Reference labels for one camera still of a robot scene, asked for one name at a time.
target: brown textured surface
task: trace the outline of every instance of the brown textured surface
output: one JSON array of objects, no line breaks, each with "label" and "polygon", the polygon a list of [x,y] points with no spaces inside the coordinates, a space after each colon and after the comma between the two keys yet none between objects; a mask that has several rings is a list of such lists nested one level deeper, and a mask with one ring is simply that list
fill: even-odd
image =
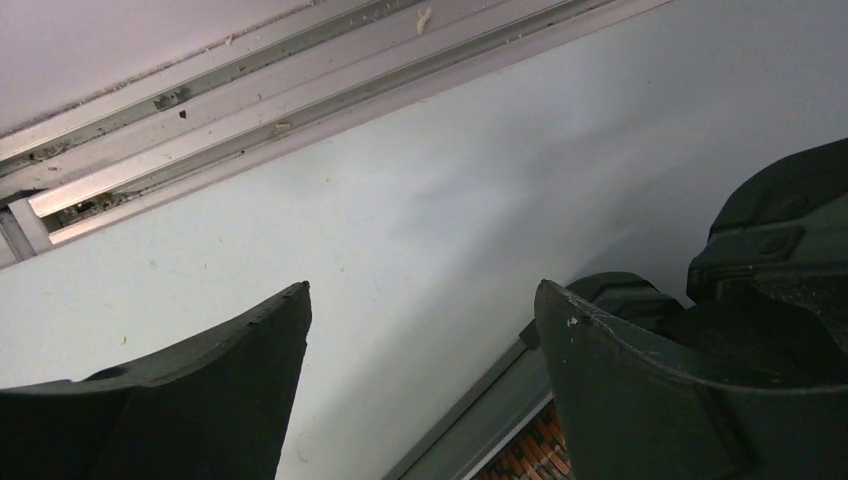
[{"label": "brown textured surface", "polygon": [[554,403],[549,403],[474,480],[574,480]]}]

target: white wall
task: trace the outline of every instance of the white wall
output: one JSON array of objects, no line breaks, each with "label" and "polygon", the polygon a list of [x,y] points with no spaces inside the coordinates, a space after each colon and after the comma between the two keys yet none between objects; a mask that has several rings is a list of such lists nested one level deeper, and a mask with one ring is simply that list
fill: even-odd
[{"label": "white wall", "polygon": [[308,279],[279,478],[378,478],[541,278],[626,269],[682,295],[736,186],[848,136],[847,18],[676,0],[6,269],[0,386],[81,378]]},{"label": "white wall", "polygon": [[0,134],[307,1],[0,0]]}]

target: debris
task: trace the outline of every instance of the debris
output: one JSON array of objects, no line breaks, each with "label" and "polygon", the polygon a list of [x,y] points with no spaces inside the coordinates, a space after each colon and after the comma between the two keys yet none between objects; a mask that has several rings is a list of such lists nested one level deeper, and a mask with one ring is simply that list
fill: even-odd
[{"label": "debris", "polygon": [[427,28],[427,22],[430,21],[430,17],[433,16],[433,7],[427,7],[424,10],[418,10],[418,35],[422,35],[424,33],[424,29]]}]

